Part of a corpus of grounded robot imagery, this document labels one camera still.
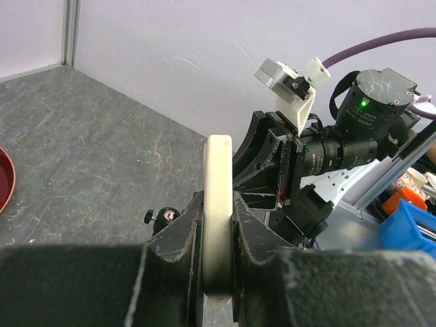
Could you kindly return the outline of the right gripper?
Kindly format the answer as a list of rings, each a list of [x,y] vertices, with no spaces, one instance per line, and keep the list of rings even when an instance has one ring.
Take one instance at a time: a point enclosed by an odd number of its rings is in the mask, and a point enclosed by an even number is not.
[[[246,173],[254,169],[252,161],[262,149],[269,129],[277,127],[279,136],[279,186],[235,187],[246,205],[253,210],[273,211],[278,203],[289,206],[300,189],[302,168],[298,161],[302,158],[303,143],[298,136],[297,127],[285,118],[282,112],[255,111],[251,117],[248,131],[233,156],[233,186],[241,183]]]

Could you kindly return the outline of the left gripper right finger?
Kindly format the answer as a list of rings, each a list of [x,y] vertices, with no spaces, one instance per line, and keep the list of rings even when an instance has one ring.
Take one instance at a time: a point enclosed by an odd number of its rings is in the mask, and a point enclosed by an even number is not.
[[[435,261],[421,251],[291,246],[234,194],[239,326],[434,326]]]

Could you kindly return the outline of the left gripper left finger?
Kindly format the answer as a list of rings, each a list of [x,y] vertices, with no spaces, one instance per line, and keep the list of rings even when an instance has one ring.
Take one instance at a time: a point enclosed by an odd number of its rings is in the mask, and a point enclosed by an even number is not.
[[[203,193],[142,244],[1,248],[2,326],[201,326]]]

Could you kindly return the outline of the pink case smartphone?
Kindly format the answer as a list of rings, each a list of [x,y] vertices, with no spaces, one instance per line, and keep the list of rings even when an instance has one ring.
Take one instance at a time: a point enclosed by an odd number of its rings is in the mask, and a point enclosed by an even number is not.
[[[202,286],[224,306],[232,296],[232,138],[211,135],[204,146]]]

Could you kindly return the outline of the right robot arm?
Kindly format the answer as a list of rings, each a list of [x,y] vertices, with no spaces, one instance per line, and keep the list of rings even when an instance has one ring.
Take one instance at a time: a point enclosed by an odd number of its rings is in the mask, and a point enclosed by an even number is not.
[[[417,84],[386,68],[347,74],[329,103],[334,125],[315,114],[303,131],[282,112],[253,113],[233,158],[233,186],[249,208],[270,212],[269,227],[293,245],[314,243],[327,228],[334,203],[307,176],[352,169],[395,157],[416,137],[418,116],[409,110]]]

